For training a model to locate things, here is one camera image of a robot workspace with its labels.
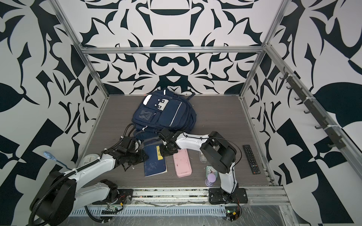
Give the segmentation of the blue book yellow label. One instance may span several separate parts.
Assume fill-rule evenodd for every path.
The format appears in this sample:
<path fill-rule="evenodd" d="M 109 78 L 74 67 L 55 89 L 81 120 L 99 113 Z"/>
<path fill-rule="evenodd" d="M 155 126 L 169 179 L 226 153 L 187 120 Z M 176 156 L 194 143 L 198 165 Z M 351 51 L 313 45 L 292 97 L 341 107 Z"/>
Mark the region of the blue book yellow label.
<path fill-rule="evenodd" d="M 150 177 L 167 172 L 166 160 L 161 155 L 160 145 L 149 145 L 144 147 L 148 159 L 144 162 L 144 175 Z"/>

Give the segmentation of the navy blue school backpack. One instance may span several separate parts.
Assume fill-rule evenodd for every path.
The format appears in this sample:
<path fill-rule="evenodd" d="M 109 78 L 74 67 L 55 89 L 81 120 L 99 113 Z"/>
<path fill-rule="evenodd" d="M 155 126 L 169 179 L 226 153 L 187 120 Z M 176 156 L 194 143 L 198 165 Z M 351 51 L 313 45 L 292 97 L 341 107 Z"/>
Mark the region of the navy blue school backpack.
<path fill-rule="evenodd" d="M 186 97 L 167 89 L 146 95 L 132 117 L 135 124 L 133 135 L 143 141 L 156 137 L 162 129 L 191 132 L 197 120 L 189 101 L 193 96 L 194 93 Z"/>

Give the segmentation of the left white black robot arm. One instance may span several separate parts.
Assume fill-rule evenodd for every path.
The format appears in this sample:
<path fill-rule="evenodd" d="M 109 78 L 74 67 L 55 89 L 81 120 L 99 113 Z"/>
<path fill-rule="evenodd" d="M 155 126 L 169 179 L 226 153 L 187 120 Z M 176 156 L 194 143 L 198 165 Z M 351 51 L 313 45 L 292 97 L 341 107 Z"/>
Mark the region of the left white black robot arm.
<path fill-rule="evenodd" d="M 35 218 L 38 216 L 41 226 L 57 226 L 72 211 L 93 202 L 117 202 L 119 191 L 115 183 L 104 179 L 93 186 L 86 184 L 118 166 L 137 165 L 148 158 L 138 140 L 123 137 L 115 145 L 102 151 L 101 155 L 96 155 L 96 159 L 90 163 L 64 173 L 50 173 L 30 205 L 28 225 L 35 226 Z"/>

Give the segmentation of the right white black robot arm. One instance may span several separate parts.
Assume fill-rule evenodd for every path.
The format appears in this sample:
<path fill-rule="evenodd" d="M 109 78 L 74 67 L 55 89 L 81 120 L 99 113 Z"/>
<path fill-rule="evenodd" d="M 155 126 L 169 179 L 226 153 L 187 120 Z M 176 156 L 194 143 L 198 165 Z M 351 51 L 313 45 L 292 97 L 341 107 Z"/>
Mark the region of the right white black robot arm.
<path fill-rule="evenodd" d="M 163 157 L 174 155 L 182 149 L 201 152 L 219 173 L 222 194 L 228 198 L 234 197 L 238 189 L 235 176 L 237 151 L 228 140 L 216 131 L 208 135 L 192 135 L 183 131 L 171 132 L 162 129 L 158 136 L 163 142 L 160 147 Z"/>

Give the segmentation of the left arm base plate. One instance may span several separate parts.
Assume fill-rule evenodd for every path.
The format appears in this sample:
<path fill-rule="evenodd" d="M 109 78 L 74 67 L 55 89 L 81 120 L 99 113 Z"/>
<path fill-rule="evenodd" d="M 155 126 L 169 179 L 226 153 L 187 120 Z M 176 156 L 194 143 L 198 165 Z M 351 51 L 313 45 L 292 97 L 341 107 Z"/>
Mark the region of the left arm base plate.
<path fill-rule="evenodd" d="M 130 203 L 133 199 L 133 189 L 118 189 L 117 190 L 117 199 L 113 204 L 116 205 L 126 205 Z"/>

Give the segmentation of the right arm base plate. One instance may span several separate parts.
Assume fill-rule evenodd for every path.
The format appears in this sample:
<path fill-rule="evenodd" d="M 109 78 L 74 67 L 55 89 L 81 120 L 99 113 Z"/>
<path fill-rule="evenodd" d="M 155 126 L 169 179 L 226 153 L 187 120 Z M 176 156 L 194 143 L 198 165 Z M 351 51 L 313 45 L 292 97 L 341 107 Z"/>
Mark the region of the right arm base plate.
<path fill-rule="evenodd" d="M 232 194 L 223 191 L 221 188 L 209 188 L 208 200 L 212 205 L 228 203 L 246 204 L 248 203 L 248 196 L 244 188 L 236 188 Z"/>

